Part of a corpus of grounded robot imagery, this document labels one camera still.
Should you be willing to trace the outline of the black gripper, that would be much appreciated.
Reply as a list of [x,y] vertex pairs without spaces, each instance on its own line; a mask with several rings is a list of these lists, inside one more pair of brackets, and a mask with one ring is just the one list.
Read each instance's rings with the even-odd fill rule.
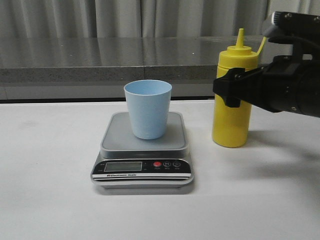
[[272,113],[291,112],[318,118],[320,62],[295,62],[291,56],[276,56],[265,67],[249,71],[235,67],[213,81],[213,92],[231,108],[238,108],[245,101]]

